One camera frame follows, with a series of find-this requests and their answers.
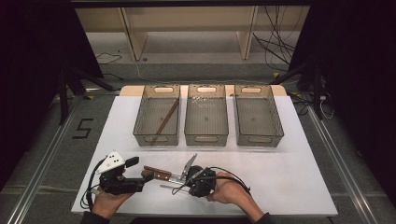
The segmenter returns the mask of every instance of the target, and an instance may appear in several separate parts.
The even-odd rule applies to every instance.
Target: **hand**
[[[99,187],[98,190],[101,193],[95,197],[92,212],[107,219],[113,217],[117,210],[119,210],[120,206],[134,195],[133,193],[119,195],[105,193],[101,187]]]
[[[217,176],[232,175],[224,172],[218,172]],[[264,212],[256,204],[253,198],[238,183],[228,179],[217,179],[216,189],[213,193],[206,196],[210,202],[233,203],[240,207],[252,223],[258,221]]]

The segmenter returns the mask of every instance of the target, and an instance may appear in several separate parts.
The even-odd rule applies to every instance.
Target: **floor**
[[[132,60],[123,34],[87,36],[105,74],[104,81],[115,87],[158,82],[268,83],[274,79],[275,73],[284,74],[274,66],[279,69],[288,68],[270,53],[265,54],[265,50],[255,39],[249,59],[242,60],[235,33],[230,32],[150,33],[142,58],[137,63]],[[257,36],[268,38],[269,33],[260,32]],[[288,38],[288,43],[294,46],[297,39],[298,33],[294,32]],[[281,53],[275,46],[272,49]],[[297,92],[295,84],[298,78],[299,76],[292,77],[283,84],[287,92]],[[84,84],[88,91],[83,97],[73,97],[69,92],[71,117],[65,125],[59,125],[59,100],[55,98],[49,105],[45,121],[37,132],[31,149],[26,151],[13,176],[0,193],[0,223],[7,223],[15,214],[14,208],[18,203],[24,202],[21,201],[21,196],[27,189],[32,188],[32,183],[37,181],[34,177],[37,176],[41,176],[42,179],[39,180],[35,194],[25,205],[26,209],[23,211],[26,213],[22,215],[22,223],[79,223],[81,220],[81,215],[70,212],[71,205],[75,200],[79,200],[76,199],[76,195],[81,180],[95,151],[108,111],[118,95],[118,92],[103,91],[89,82]],[[309,97],[309,92],[298,94],[301,94],[301,97]],[[329,146],[325,144],[323,136],[318,131],[318,123],[315,122],[316,116],[312,109],[297,102],[295,108],[296,113],[301,114],[300,121],[339,215],[331,219],[274,217],[276,223],[370,223],[364,218],[361,209],[354,204],[355,197],[345,184],[345,177],[335,165]],[[331,115],[330,105],[323,105],[323,110],[329,113],[326,114],[328,117]],[[331,119],[324,119],[319,126],[329,132],[333,141],[332,147],[335,146],[340,153],[363,199],[369,204],[370,212],[376,220],[372,223],[395,223],[394,206],[376,182],[364,159],[360,157],[358,149],[350,141],[336,111]],[[91,129],[86,138],[79,138],[86,132],[82,133],[78,127]],[[53,141],[55,136],[61,137],[58,142]],[[116,216],[111,223],[129,223],[132,219]],[[158,223],[159,220],[135,221]],[[188,220],[162,222],[188,223]]]

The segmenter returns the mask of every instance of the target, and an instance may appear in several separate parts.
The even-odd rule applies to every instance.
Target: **white table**
[[[229,136],[226,147],[187,147],[184,120],[187,100],[181,100],[180,134],[177,147],[140,147],[133,128],[141,97],[118,96],[111,107],[105,128],[82,181],[72,212],[85,210],[79,205],[93,167],[112,150],[124,159],[135,156],[140,162],[126,169],[126,177],[139,177],[144,165],[180,174],[196,152],[195,165],[227,169],[251,187],[251,194],[264,212],[282,216],[333,217],[337,215],[331,195],[308,145],[291,99],[276,96],[276,106],[285,136],[278,147],[239,147],[235,139],[233,98],[227,97]],[[96,175],[93,184],[99,183]],[[241,217],[233,204],[209,203],[185,192],[172,195],[160,185],[177,186],[160,180],[148,182],[119,209],[118,214],[133,217]]]

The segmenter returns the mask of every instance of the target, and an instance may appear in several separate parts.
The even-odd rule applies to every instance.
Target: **brown stick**
[[[177,108],[178,105],[178,100],[179,98],[177,98],[177,100],[175,100],[175,103],[172,105],[171,110],[169,111],[169,113],[166,115],[165,119],[163,120],[163,123],[161,124],[160,128],[158,129],[156,135],[160,134],[163,131],[163,127],[165,127],[166,123],[168,122],[168,120],[171,118],[173,112],[175,111],[175,109]],[[152,140],[151,140],[151,145],[154,145],[155,141],[157,141],[158,136],[155,136]]]

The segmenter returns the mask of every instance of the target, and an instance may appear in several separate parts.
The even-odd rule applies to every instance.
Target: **metal tool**
[[[183,185],[186,183],[186,176],[187,173],[189,172],[192,163],[195,161],[195,158],[197,157],[197,154],[195,153],[191,159],[189,159],[186,163],[186,165],[184,166],[184,169],[181,173],[181,175],[175,175],[172,174],[169,171],[165,171],[165,170],[161,170],[158,168],[154,168],[151,166],[144,166],[144,170],[142,171],[142,175],[148,174],[149,172],[154,172],[154,179],[160,179],[160,180],[164,180],[164,181],[169,181],[172,183],[176,183],[179,185]]]
[[[160,188],[163,188],[163,189],[174,189],[174,187],[167,186],[167,185],[160,185]],[[189,193],[189,191],[186,190],[186,189],[180,189],[179,191],[185,192],[185,193]]]

